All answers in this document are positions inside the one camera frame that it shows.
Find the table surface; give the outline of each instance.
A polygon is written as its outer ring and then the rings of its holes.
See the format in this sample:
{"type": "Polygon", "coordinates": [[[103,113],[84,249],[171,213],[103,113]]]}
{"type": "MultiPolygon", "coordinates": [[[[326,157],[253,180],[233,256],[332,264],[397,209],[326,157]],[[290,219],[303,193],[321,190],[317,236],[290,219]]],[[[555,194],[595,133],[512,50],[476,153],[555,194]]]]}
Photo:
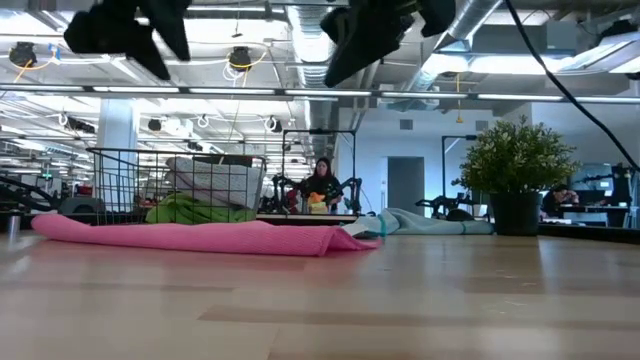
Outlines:
{"type": "Polygon", "coordinates": [[[38,240],[2,243],[3,359],[640,359],[632,245],[404,236],[297,258],[38,240]]]}
{"type": "Polygon", "coordinates": [[[628,206],[572,205],[560,206],[559,212],[613,212],[629,211],[628,206]]]}

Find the woman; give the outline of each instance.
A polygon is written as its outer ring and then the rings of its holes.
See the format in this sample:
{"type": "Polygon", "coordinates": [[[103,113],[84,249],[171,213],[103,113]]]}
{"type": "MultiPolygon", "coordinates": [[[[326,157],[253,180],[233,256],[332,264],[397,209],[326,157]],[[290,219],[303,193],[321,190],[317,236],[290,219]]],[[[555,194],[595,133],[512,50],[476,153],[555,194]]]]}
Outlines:
{"type": "Polygon", "coordinates": [[[325,195],[325,202],[332,214],[338,212],[338,203],[342,201],[344,193],[340,189],[340,181],[331,172],[331,162],[327,158],[320,158],[316,163],[316,170],[313,175],[306,180],[306,190],[308,194],[315,192],[318,195],[325,195]]]}
{"type": "Polygon", "coordinates": [[[578,204],[580,199],[575,191],[569,190],[567,185],[558,185],[551,189],[542,199],[543,217],[562,217],[559,211],[562,204],[578,204]]]}

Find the gray door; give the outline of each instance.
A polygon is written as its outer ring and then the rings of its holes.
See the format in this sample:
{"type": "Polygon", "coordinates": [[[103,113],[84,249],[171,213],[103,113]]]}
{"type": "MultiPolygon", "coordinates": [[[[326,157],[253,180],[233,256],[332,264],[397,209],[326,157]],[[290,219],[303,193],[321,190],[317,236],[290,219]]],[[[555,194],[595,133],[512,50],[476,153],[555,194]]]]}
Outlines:
{"type": "Polygon", "coordinates": [[[424,158],[390,157],[388,165],[389,207],[424,215],[415,205],[424,198],[424,158]]]}

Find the light blue towel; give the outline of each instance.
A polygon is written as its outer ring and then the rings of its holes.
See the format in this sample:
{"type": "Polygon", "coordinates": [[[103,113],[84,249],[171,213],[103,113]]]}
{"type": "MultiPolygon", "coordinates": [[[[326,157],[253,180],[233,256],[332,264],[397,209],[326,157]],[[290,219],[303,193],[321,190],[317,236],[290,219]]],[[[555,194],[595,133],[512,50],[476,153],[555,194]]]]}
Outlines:
{"type": "Polygon", "coordinates": [[[356,223],[365,225],[371,234],[380,233],[386,227],[384,235],[490,235],[493,225],[486,221],[446,221],[425,218],[401,209],[385,209],[378,218],[361,217],[356,223]]]}

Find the green leaves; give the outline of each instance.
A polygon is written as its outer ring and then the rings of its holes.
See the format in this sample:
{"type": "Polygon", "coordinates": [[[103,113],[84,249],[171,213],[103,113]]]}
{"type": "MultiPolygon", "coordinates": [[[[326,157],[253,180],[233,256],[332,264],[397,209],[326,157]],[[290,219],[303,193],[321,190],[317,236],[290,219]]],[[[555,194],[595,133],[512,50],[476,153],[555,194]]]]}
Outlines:
{"type": "Polygon", "coordinates": [[[488,193],[523,193],[549,189],[573,174],[579,163],[571,160],[574,147],[544,124],[498,121],[478,136],[469,148],[462,174],[455,183],[488,193]]]}

